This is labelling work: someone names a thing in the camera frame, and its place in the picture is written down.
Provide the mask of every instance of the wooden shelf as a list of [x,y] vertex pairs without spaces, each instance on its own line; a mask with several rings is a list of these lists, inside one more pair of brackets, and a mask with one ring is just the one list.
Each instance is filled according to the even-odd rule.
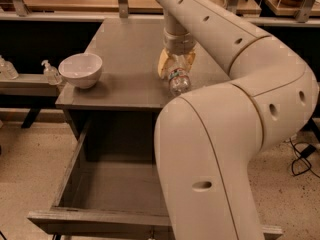
[[[261,0],[261,2],[264,2],[277,16],[294,16],[300,9],[299,7],[281,4],[279,0]],[[313,5],[310,16],[320,16],[320,4],[318,2]]]
[[[220,6],[223,0],[210,0]],[[115,12],[118,11],[118,0],[24,0],[32,11],[84,11]],[[162,13],[162,7],[155,0],[129,0],[131,13]],[[260,7],[254,0],[239,0],[238,14],[259,15]]]

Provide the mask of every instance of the gray tabletop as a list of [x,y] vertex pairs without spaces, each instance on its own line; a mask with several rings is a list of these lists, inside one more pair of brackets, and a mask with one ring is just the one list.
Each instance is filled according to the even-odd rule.
[[[62,109],[160,110],[171,99],[166,80],[157,73],[163,49],[161,16],[107,18],[86,52],[99,55],[103,73],[92,88],[66,84],[56,105]],[[190,72],[192,89],[228,81],[228,76],[200,46]]]

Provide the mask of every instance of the screw hole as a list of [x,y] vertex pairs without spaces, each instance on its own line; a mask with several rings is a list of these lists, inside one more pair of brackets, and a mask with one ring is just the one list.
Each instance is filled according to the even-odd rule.
[[303,91],[300,91],[300,92],[299,92],[299,98],[300,98],[300,100],[301,100],[301,104],[302,104],[303,106],[305,106],[305,105],[306,105],[306,96],[304,95],[304,92],[303,92]]
[[237,39],[234,43],[235,44],[240,44],[242,42],[242,38]]
[[273,104],[270,104],[270,105],[269,105],[269,110],[270,110],[272,119],[273,119],[274,121],[277,121],[277,120],[278,120],[278,115],[279,115],[279,113],[278,113],[278,110],[277,110],[276,106],[273,105]]
[[192,189],[196,192],[204,192],[209,190],[211,187],[212,183],[210,181],[200,181],[192,185]]

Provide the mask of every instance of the white robotic arm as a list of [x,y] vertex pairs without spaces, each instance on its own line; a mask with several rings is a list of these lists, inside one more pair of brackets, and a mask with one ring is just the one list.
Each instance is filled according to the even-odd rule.
[[157,120],[156,160],[175,237],[262,240],[247,165],[311,117],[314,74],[277,38],[207,0],[157,1],[232,79],[175,98]]

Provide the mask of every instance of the soap dispenser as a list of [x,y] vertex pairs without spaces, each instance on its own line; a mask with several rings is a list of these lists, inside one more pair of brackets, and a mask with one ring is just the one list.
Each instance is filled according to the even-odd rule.
[[42,61],[41,65],[45,67],[43,70],[43,74],[47,78],[50,85],[58,85],[62,82],[62,78],[59,74],[58,69],[51,66],[48,60]]
[[10,80],[16,79],[19,74],[10,61],[5,61],[0,55],[0,72],[4,77]]

